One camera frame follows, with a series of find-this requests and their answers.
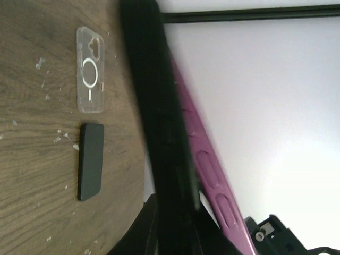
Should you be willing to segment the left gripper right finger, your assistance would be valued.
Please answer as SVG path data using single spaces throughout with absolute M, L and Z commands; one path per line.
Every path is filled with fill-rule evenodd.
M 225 237 L 202 203 L 200 209 L 193 214 L 193 223 L 195 230 L 194 254 L 242 254 Z

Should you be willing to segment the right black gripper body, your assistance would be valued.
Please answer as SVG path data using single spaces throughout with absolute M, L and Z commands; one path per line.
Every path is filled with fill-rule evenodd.
M 339 254 L 339 250 L 327 246 L 306 249 L 275 215 L 270 215 L 259 224 L 253 218 L 247 217 L 245 223 L 257 253 L 261 255 Z

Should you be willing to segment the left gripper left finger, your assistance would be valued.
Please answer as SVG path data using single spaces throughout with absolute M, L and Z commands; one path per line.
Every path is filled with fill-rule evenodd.
M 111 255 L 156 255 L 158 253 L 158 206 L 152 194 L 144 203 L 135 221 L 108 252 Z

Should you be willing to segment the clear magsafe phone case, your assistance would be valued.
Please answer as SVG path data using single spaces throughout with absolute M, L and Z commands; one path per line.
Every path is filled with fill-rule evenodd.
M 77 105 L 82 113 L 101 113 L 104 109 L 105 44 L 87 27 L 76 31 Z

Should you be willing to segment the black phone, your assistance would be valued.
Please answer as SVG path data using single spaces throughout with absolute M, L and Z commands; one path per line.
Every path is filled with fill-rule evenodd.
M 104 154 L 104 126 L 84 123 L 80 129 L 78 200 L 86 201 L 101 189 Z

